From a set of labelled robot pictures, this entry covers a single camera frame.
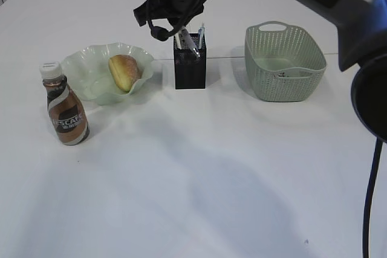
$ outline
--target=bowl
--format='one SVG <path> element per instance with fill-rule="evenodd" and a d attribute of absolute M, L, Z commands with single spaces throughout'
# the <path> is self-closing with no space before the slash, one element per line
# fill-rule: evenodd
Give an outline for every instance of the bowl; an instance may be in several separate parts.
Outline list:
<path fill-rule="evenodd" d="M 109 70 L 109 58 L 117 54 L 132 56 L 141 71 L 141 78 L 133 84 L 129 92 L 117 87 Z M 153 76 L 153 60 L 154 58 L 142 48 L 116 42 L 84 48 L 66 57 L 61 65 L 68 84 L 78 98 L 94 101 L 98 105 L 109 105 L 124 101 Z"/>

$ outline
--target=nescafe bottle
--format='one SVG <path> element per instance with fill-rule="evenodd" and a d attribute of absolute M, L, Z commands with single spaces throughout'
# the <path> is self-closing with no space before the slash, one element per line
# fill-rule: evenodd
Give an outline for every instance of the nescafe bottle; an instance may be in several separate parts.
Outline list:
<path fill-rule="evenodd" d="M 76 145 L 89 135 L 89 125 L 82 103 L 67 84 L 60 63 L 44 63 L 40 67 L 47 90 L 47 110 L 55 131 L 63 144 Z"/>

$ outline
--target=bottle cap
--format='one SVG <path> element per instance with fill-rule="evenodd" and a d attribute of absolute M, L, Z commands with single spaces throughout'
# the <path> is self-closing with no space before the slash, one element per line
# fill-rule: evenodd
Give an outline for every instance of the bottle cap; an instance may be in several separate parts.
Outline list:
<path fill-rule="evenodd" d="M 44 80 L 56 79 L 63 74 L 59 62 L 44 63 L 40 66 L 39 70 Z"/>

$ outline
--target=bread roll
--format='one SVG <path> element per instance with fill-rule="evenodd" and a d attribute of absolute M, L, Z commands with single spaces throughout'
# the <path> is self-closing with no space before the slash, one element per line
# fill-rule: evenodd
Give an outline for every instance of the bread roll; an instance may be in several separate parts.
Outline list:
<path fill-rule="evenodd" d="M 141 72 L 135 59 L 124 54 L 111 57 L 109 69 L 115 84 L 125 92 L 129 92 L 133 84 L 141 78 Z"/>

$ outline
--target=black mesh pen holder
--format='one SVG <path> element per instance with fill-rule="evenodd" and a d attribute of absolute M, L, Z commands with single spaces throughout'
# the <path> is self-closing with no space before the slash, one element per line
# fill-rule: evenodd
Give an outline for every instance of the black mesh pen holder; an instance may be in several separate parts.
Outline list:
<path fill-rule="evenodd" d="M 199 35 L 197 33 L 191 33 L 190 35 L 199 48 Z M 207 47 L 204 36 L 199 54 L 200 57 L 196 57 L 183 40 L 181 40 L 181 49 L 179 49 L 174 37 L 175 89 L 206 88 Z"/>

